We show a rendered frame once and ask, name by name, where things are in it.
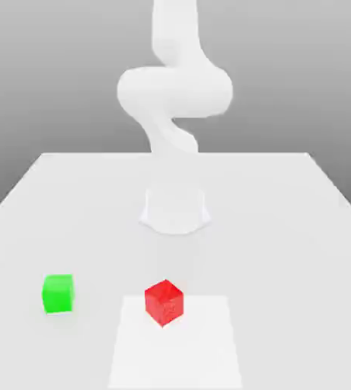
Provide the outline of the small red cube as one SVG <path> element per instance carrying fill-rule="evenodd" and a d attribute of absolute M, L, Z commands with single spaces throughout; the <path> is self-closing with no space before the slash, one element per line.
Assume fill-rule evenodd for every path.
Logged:
<path fill-rule="evenodd" d="M 169 280 L 145 290 L 145 310 L 161 326 L 169 324 L 184 313 L 184 294 Z"/>

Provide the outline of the small green cube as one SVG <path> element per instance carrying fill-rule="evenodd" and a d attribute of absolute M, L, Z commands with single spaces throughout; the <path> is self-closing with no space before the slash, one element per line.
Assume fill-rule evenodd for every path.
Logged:
<path fill-rule="evenodd" d="M 74 281 L 71 274 L 46 275 L 42 288 L 45 313 L 63 313 L 73 310 L 75 298 Z"/>

